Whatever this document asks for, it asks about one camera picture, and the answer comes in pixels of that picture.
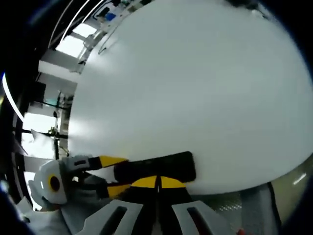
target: black rubber pad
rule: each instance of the black rubber pad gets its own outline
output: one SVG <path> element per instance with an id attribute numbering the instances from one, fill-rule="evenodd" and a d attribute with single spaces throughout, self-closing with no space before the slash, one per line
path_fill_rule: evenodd
<path id="1" fill-rule="evenodd" d="M 195 163 L 191 152 L 137 162 L 123 162 L 114 166 L 118 182 L 131 184 L 138 179 L 158 175 L 177 179 L 183 183 L 196 178 Z"/>

